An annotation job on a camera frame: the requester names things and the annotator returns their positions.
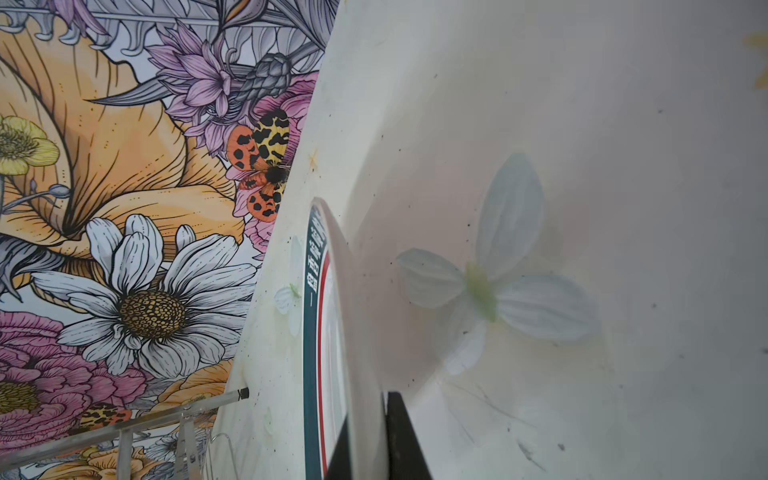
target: green flower center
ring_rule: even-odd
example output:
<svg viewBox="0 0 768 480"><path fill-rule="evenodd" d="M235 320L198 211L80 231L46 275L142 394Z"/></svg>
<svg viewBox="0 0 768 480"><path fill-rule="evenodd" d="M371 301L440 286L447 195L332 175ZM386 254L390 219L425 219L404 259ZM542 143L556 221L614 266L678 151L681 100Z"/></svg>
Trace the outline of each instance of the green flower center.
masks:
<svg viewBox="0 0 768 480"><path fill-rule="evenodd" d="M148 339L163 339L187 324L187 309L168 293L144 290L120 304L123 324L134 334Z"/></svg>
<svg viewBox="0 0 768 480"><path fill-rule="evenodd" d="M465 279L467 282L467 292L474 300L475 305L489 322L496 321L496 292L493 290L491 282L488 281L488 274L485 269L475 263L467 263L465 270Z"/></svg>
<svg viewBox="0 0 768 480"><path fill-rule="evenodd" d="M35 153L35 139L22 131L0 129L0 158L25 160Z"/></svg>
<svg viewBox="0 0 768 480"><path fill-rule="evenodd" d="M0 382L0 415L24 409L31 412L40 406L38 390L27 383Z"/></svg>

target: floral pattern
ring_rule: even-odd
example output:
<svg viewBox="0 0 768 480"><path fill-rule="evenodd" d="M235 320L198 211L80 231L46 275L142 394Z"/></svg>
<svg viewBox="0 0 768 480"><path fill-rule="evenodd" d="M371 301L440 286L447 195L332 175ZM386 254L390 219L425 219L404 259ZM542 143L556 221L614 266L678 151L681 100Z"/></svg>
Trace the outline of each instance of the floral pattern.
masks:
<svg viewBox="0 0 768 480"><path fill-rule="evenodd" d="M0 455L223 393L275 224L247 213L253 189L238 191L227 140L285 111L287 174L336 9L8 5L0 302L14 311L0 310ZM130 64L107 50L120 31ZM144 47L149 31L160 45ZM151 70L130 59L144 50ZM196 418L199 448L215 418ZM137 440L131 478L172 478L177 438L165 427ZM115 445L6 473L115 478Z"/></svg>

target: red stripe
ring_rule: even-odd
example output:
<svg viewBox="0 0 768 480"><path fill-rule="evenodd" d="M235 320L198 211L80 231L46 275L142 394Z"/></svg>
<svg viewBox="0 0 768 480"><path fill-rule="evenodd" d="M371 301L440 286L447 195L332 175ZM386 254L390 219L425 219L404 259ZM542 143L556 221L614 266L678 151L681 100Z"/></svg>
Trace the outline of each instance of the red stripe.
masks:
<svg viewBox="0 0 768 480"><path fill-rule="evenodd" d="M330 253L326 255L326 261L323 262L323 273L320 275L320 302L317 310L317 405L319 409L319 423L320 423L320 451L323 455L323 477L328 473L328 462L326 460L326 436L325 427L323 425L323 379L320 373L322 372L320 366L320 339L323 338L323 292L326 289L326 274L328 273L328 267L330 266Z"/></svg>

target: white petal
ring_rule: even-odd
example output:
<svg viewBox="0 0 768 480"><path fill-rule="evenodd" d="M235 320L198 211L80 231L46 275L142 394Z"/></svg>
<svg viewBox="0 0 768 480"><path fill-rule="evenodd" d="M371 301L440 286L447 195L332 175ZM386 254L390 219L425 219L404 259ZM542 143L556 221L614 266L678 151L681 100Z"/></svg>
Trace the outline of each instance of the white petal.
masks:
<svg viewBox="0 0 768 480"><path fill-rule="evenodd" d="M104 278L112 274L112 255L118 248L123 234L117 225L103 218L94 218L85 226L88 242L91 244L91 255L101 265Z"/></svg>
<svg viewBox="0 0 768 480"><path fill-rule="evenodd" d="M190 243L176 255L168 268L164 279L164 284L168 285L166 291L183 291L194 277L227 265L236 252L237 242L234 237L214 234Z"/></svg>
<svg viewBox="0 0 768 480"><path fill-rule="evenodd" d="M299 335L299 330L301 330L301 317L302 310L298 305L297 300L295 305L293 305L288 312L288 329L290 330L290 334L293 336Z"/></svg>
<svg viewBox="0 0 768 480"><path fill-rule="evenodd" d="M240 285L256 275L257 269L250 263L225 266L196 276L187 283L180 296L189 298L201 292Z"/></svg>
<svg viewBox="0 0 768 480"><path fill-rule="evenodd" d="M137 283L137 288L141 288L152 281L160 264L163 263L163 236L157 229L152 220L144 215L131 215L125 222L125 235L141 233L149 240L149 257L147 266L144 268L143 279Z"/></svg>
<svg viewBox="0 0 768 480"><path fill-rule="evenodd" d="M493 177L485 196L475 252L493 281L517 265L544 225L544 191L523 154L514 154Z"/></svg>
<svg viewBox="0 0 768 480"><path fill-rule="evenodd" d="M109 319L83 320L63 329L56 341L69 346L88 345L107 335L114 336L112 326L116 324L115 320Z"/></svg>
<svg viewBox="0 0 768 480"><path fill-rule="evenodd" d="M240 340L240 334L234 330L210 323L193 323L184 327L184 333L202 333L218 340L222 345L232 345Z"/></svg>
<svg viewBox="0 0 768 480"><path fill-rule="evenodd" d="M253 295L256 285L249 283L247 285L231 286L212 292L202 292L190 298L187 302L187 308L213 309L219 305L225 305L229 302L241 300L247 296Z"/></svg>
<svg viewBox="0 0 768 480"><path fill-rule="evenodd" d="M83 352L83 359L88 362L97 362L110 356L116 349L122 348L122 327L114 325L113 332L112 335L106 336L89 345Z"/></svg>
<svg viewBox="0 0 768 480"><path fill-rule="evenodd" d="M222 359L231 359L237 354L237 344L233 343L232 345L227 345L224 347L224 356L221 357Z"/></svg>
<svg viewBox="0 0 768 480"><path fill-rule="evenodd" d="M214 365L221 361L224 355L224 347L218 340L200 333L187 333L184 339L192 342L200 353L200 361L209 365Z"/></svg>
<svg viewBox="0 0 768 480"><path fill-rule="evenodd" d="M227 305L216 307L216 313L224 313L226 315L245 316L250 310L250 301L246 302L230 302Z"/></svg>
<svg viewBox="0 0 768 480"><path fill-rule="evenodd" d="M288 313L288 309L293 306L293 301L296 296L293 295L293 290L289 286L284 286L280 290L275 292L275 307L277 311L285 315Z"/></svg>
<svg viewBox="0 0 768 480"><path fill-rule="evenodd" d="M290 274L294 285L301 285L304 268L304 249L301 239L294 235L290 240Z"/></svg>
<svg viewBox="0 0 768 480"><path fill-rule="evenodd" d="M403 291L414 305L437 308L464 290L458 268L432 252L412 248L397 256L397 265Z"/></svg>
<svg viewBox="0 0 768 480"><path fill-rule="evenodd" d="M136 232L125 237L115 250L110 283L118 292L128 295L144 285L144 273L149 264L149 249L149 239Z"/></svg>
<svg viewBox="0 0 768 480"><path fill-rule="evenodd" d="M123 338L123 343L126 347L132 350L138 350L142 345L141 337L135 336L132 333L126 333L125 338Z"/></svg>
<svg viewBox="0 0 768 480"><path fill-rule="evenodd" d="M245 318L242 316L224 315L218 312L205 312L198 313L190 318L190 325L198 323L218 325L231 330L242 330L245 325Z"/></svg>
<svg viewBox="0 0 768 480"><path fill-rule="evenodd" d="M139 353L139 365L161 379L172 379L181 372L181 358L174 349L155 340L145 343Z"/></svg>
<svg viewBox="0 0 768 480"><path fill-rule="evenodd" d="M189 225L182 225L179 230L176 230L176 253L181 252L187 245L194 242L195 237L194 230Z"/></svg>
<svg viewBox="0 0 768 480"><path fill-rule="evenodd" d="M32 274L35 285L53 296L69 300L69 294L80 292L95 296L105 296L117 304L118 296L106 286L83 276L61 272L37 272Z"/></svg>
<svg viewBox="0 0 768 480"><path fill-rule="evenodd" d="M561 276L524 276L496 288L499 318L528 335L567 342L599 328L587 294Z"/></svg>
<svg viewBox="0 0 768 480"><path fill-rule="evenodd" d="M486 320L472 305L469 295L461 295L438 311L435 322L435 353L451 375L475 365L485 351Z"/></svg>
<svg viewBox="0 0 768 480"><path fill-rule="evenodd" d="M117 318L117 305L106 296L95 296L87 293L70 293L69 303L101 318Z"/></svg>
<svg viewBox="0 0 768 480"><path fill-rule="evenodd" d="M125 345L119 345L107 357L107 371L112 375L120 375L134 362L134 352Z"/></svg>
<svg viewBox="0 0 768 480"><path fill-rule="evenodd" d="M180 338L167 339L165 345L172 348L181 358L181 375L194 373L200 365L200 354L192 343Z"/></svg>

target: white table surface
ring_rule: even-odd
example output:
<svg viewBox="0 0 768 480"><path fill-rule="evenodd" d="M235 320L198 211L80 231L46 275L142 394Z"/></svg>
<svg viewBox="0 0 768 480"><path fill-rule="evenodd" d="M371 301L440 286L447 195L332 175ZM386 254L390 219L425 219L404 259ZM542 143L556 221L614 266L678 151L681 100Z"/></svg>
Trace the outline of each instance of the white table surface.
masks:
<svg viewBox="0 0 768 480"><path fill-rule="evenodd" d="M240 478L303 477L301 340L273 295L315 196L434 478L765 478L768 58L743 44L760 31L760 0L342 0L230 377L251 399L217 420ZM516 151L547 202L521 272L577 281L602 332L555 346L491 325L448 377L390 262L463 266Z"/></svg>

